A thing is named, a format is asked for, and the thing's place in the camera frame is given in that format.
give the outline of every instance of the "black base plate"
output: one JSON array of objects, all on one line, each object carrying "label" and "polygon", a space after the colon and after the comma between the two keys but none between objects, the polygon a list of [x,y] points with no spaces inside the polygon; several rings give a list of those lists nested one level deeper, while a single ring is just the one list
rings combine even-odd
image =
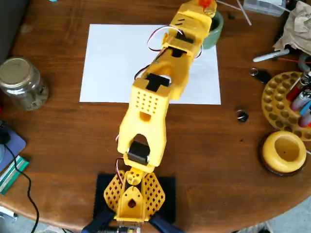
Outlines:
[{"label": "black base plate", "polygon": [[[98,175],[93,218],[106,205],[103,195],[104,190],[114,176],[109,174]],[[165,193],[165,201],[158,212],[168,223],[173,224],[176,219],[176,179],[174,177],[159,177],[158,180]]]}]

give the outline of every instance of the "blue mouse pad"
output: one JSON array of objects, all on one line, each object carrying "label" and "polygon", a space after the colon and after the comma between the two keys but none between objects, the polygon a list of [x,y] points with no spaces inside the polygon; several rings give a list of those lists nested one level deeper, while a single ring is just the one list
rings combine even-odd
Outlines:
[{"label": "blue mouse pad", "polygon": [[[6,145],[10,148],[15,157],[18,156],[18,154],[25,148],[26,142],[8,127],[5,121],[0,121],[0,130],[9,133],[11,140]],[[3,160],[0,162],[0,172],[2,172],[12,161],[13,157],[11,153],[8,150],[5,150]]]}]

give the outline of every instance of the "metal lid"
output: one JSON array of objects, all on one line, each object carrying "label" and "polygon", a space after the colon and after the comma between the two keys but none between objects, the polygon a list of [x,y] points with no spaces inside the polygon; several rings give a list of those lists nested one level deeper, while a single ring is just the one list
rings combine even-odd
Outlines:
[{"label": "metal lid", "polygon": [[32,78],[33,74],[34,69],[26,59],[10,58],[0,66],[0,86],[8,89],[22,87]]}]

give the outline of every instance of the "white pen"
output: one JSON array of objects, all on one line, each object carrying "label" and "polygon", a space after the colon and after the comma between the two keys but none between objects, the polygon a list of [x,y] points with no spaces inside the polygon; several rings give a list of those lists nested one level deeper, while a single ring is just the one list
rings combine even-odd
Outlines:
[{"label": "white pen", "polygon": [[262,55],[262,56],[259,56],[259,57],[255,57],[253,59],[253,62],[261,62],[261,61],[264,61],[264,60],[268,60],[268,59],[271,59],[271,58],[274,58],[274,57],[279,57],[279,56],[286,55],[286,54],[289,54],[289,53],[290,53],[289,49],[280,50],[280,51],[272,52],[272,53],[265,54],[265,55]]}]

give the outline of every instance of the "white paper sheet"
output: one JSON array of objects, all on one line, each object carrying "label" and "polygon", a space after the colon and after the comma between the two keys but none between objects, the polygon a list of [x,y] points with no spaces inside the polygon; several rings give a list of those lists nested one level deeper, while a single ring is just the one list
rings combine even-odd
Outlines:
[{"label": "white paper sheet", "polygon": [[[80,102],[129,102],[134,75],[157,55],[146,42],[160,26],[91,24]],[[150,47],[160,48],[163,33]],[[216,47],[195,59],[184,93],[171,103],[221,104]]]}]

